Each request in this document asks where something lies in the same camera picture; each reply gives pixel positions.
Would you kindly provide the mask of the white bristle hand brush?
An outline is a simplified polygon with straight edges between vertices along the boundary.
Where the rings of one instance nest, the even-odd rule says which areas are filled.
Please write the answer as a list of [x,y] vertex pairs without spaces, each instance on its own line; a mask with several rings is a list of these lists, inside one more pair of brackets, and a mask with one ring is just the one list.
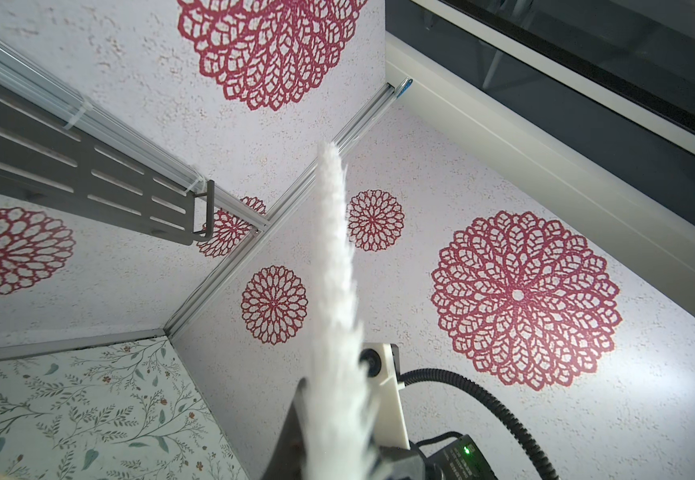
[[355,250],[346,218],[346,173],[333,143],[319,145],[315,169],[311,368],[298,412],[306,479],[373,479],[381,472],[371,443],[371,394],[357,317]]

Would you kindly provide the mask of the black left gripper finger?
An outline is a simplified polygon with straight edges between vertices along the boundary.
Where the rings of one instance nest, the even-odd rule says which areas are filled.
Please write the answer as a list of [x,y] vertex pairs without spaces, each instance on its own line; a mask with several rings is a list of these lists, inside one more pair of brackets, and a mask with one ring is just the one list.
[[304,411],[307,379],[299,380],[262,480],[301,480],[306,457],[299,411]]

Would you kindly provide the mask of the dark grey wall shelf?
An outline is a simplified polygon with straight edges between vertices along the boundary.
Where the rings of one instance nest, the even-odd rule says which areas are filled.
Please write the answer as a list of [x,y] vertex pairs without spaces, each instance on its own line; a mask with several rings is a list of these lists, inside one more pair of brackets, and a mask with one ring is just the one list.
[[190,245],[213,238],[213,192],[185,190],[0,85],[0,195]]

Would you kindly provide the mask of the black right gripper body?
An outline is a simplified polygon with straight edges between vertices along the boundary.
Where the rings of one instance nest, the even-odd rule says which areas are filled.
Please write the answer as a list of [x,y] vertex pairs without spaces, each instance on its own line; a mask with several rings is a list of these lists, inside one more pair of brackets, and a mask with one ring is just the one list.
[[391,468],[387,479],[497,480],[469,435],[441,434],[409,445],[379,448],[379,458]]

